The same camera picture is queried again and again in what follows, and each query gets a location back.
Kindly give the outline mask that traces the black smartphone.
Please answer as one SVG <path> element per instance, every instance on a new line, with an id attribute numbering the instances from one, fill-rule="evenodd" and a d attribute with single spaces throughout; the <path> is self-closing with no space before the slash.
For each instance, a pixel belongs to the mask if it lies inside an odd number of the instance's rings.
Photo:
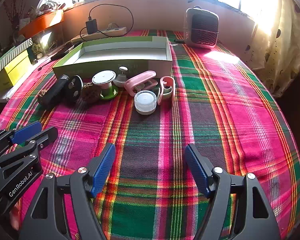
<path id="1" fill-rule="evenodd" d="M 67 42 L 62 49 L 60 49 L 57 53 L 55 53 L 55 55 L 50 57 L 50 60 L 55 61 L 63 58 L 66 54 L 68 54 L 70 51 L 72 51 L 81 43 L 82 43 L 81 41 L 75 43 L 72 43 L 71 41 Z"/>

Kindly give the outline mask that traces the small black usb stick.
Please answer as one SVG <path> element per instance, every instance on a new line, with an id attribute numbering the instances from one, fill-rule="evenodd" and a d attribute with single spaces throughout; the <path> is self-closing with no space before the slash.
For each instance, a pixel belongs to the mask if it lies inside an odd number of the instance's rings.
<path id="1" fill-rule="evenodd" d="M 185 44 L 185 41 L 180 39 L 174 39 L 174 42 L 178 44 Z"/>

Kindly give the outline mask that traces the pink oblong case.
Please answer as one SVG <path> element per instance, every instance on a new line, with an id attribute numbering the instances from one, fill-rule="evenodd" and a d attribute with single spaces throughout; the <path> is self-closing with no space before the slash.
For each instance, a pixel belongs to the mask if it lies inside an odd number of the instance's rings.
<path id="1" fill-rule="evenodd" d="M 130 96 L 134 97 L 140 91 L 153 89 L 158 84 L 154 79 L 156 75 L 155 71 L 147 70 L 128 79 L 124 88 Z"/>

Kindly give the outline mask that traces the orange tray shelf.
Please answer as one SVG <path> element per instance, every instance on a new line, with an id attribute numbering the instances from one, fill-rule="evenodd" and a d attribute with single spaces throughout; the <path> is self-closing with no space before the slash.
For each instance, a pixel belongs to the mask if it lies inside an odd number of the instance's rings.
<path id="1" fill-rule="evenodd" d="M 19 30 L 18 34 L 23 35 L 26 39 L 28 39 L 63 21 L 64 11 L 63 9 L 59 9 L 47 14 L 43 14 L 42 16 L 34 19 L 29 24 L 25 25 L 25 27 L 23 27 L 21 30 Z"/>

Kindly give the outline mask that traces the black round disc device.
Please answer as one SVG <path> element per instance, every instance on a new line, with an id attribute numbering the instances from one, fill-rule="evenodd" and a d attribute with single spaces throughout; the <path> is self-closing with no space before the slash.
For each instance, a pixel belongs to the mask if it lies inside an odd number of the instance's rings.
<path id="1" fill-rule="evenodd" d="M 82 88 L 83 81 L 79 75 L 70 77 L 66 85 L 64 86 L 65 100 L 70 103 L 77 101 L 81 95 Z"/>

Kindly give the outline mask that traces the yellow box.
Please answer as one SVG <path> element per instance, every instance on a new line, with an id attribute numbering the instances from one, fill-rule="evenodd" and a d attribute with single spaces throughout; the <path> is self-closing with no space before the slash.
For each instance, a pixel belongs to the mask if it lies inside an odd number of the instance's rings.
<path id="1" fill-rule="evenodd" d="M 27 51 L 19 54 L 8 63 L 0 72 L 0 92 L 12 88 L 31 66 Z"/>

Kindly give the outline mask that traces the white round cream jar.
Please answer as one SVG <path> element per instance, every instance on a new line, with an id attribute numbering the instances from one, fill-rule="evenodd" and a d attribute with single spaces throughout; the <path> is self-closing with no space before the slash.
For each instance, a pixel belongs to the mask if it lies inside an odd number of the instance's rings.
<path id="1" fill-rule="evenodd" d="M 157 107 L 157 96 L 150 90 L 142 90 L 134 96 L 134 106 L 141 115 L 150 115 Z"/>

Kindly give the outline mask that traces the black rectangular device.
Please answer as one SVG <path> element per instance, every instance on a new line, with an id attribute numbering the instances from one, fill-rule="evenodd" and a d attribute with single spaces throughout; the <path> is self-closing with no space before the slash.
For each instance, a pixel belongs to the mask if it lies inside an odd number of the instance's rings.
<path id="1" fill-rule="evenodd" d="M 69 77 L 62 75 L 46 92 L 42 98 L 38 98 L 38 103 L 43 109 L 50 111 L 57 104 L 59 104 L 64 95 L 64 86 L 66 85 Z"/>

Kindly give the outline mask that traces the brown walnut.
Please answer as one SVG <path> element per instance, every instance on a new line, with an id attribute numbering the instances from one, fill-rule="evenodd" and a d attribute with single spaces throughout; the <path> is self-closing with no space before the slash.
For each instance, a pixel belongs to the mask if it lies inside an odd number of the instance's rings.
<path id="1" fill-rule="evenodd" d="M 39 93 L 38 93 L 38 98 L 42 98 L 45 94 L 46 94 L 47 90 L 42 89 Z"/>
<path id="2" fill-rule="evenodd" d="M 86 83 L 81 90 L 81 99 L 87 104 L 97 103 L 101 96 L 101 89 L 92 82 Z"/>

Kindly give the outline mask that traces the pink white clip holder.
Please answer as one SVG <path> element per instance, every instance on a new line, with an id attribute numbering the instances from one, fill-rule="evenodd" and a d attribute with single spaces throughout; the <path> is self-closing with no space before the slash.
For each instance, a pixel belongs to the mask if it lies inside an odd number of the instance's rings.
<path id="1" fill-rule="evenodd" d="M 157 104 L 161 105 L 163 101 L 168 99 L 171 100 L 171 104 L 173 105 L 175 100 L 175 80 L 171 76 L 163 76 L 160 79 Z"/>

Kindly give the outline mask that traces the plaid pink green bedspread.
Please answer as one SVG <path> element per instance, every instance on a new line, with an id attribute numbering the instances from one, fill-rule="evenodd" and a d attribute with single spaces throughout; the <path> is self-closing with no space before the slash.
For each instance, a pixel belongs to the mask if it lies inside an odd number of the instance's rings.
<path id="1" fill-rule="evenodd" d="M 95 203 L 108 239 L 193 239 L 208 202 L 183 158 L 190 143 L 230 174 L 254 173 L 286 238 L 300 219 L 300 155 L 271 94 L 222 44 L 209 51 L 177 44 L 176 31 L 134 35 L 169 39 L 174 101 L 144 116 L 122 90 L 113 100 L 60 103 L 46 112 L 37 95 L 56 78 L 53 64 L 43 64 L 8 101 L 0 129 L 35 121 L 56 127 L 58 138 L 41 158 L 44 172 L 58 176 L 84 166 L 106 143 L 115 145 L 114 165 Z"/>

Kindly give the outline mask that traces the green striped box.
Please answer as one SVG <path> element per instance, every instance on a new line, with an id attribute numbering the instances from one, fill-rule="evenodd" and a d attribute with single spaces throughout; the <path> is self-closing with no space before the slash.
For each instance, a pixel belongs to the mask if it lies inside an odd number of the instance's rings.
<path id="1" fill-rule="evenodd" d="M 17 47 L 13 47 L 7 53 L 0 58 L 0 72 L 6 67 L 13 59 L 19 56 L 24 51 L 27 51 L 33 45 L 32 38 L 29 38 L 19 44 Z"/>

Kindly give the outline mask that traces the cream patterned curtain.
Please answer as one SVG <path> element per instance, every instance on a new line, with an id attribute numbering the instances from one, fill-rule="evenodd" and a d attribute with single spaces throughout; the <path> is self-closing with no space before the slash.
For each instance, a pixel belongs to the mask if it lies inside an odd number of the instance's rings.
<path id="1" fill-rule="evenodd" d="M 246 64 L 279 98 L 300 75 L 300 8 L 294 0 L 263 0 L 254 21 Z"/>

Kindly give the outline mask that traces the green white cardboard tray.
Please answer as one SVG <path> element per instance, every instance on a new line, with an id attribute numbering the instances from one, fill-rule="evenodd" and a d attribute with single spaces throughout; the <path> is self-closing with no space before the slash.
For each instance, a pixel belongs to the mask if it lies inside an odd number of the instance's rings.
<path id="1" fill-rule="evenodd" d="M 128 78 L 147 70 L 155 71 L 157 78 L 170 76 L 172 53 L 168 38 L 126 36 L 83 42 L 54 64 L 52 70 L 57 78 L 65 74 L 89 79 L 103 70 L 118 74 L 121 66 L 128 68 Z"/>

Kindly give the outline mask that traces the grey portable fan heater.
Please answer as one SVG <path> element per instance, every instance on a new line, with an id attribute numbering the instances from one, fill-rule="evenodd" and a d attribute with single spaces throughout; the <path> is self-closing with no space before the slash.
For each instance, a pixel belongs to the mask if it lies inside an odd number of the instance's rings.
<path id="1" fill-rule="evenodd" d="M 188 8 L 184 17 L 184 42 L 188 47 L 215 48 L 218 40 L 219 17 L 199 6 Z"/>

